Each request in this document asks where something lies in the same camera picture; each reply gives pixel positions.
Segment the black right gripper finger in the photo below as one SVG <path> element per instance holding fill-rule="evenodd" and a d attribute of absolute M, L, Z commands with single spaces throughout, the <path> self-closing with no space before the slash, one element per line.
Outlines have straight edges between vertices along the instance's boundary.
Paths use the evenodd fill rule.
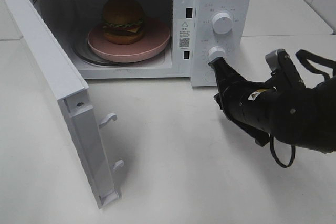
<path fill-rule="evenodd" d="M 208 65 L 213 69 L 216 81 L 244 81 L 236 70 L 234 70 L 223 57 L 217 57 Z"/>

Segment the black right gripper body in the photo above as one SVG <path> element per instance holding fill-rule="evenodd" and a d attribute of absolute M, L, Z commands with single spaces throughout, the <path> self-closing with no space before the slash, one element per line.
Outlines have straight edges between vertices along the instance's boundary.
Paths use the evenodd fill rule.
<path fill-rule="evenodd" d="M 251 136 L 259 146 L 271 141 L 270 106 L 277 90 L 239 74 L 215 74 L 218 94 L 214 99 L 225 116 Z"/>

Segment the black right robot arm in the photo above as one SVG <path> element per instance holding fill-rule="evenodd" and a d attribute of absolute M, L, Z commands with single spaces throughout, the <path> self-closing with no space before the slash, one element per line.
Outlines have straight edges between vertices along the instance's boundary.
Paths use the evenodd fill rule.
<path fill-rule="evenodd" d="M 269 56 L 266 82 L 242 77 L 223 58 L 209 63 L 215 72 L 214 96 L 225 116 L 264 146 L 280 142 L 323 153 L 335 151 L 335 77 L 314 88 L 300 76 L 286 52 Z"/>

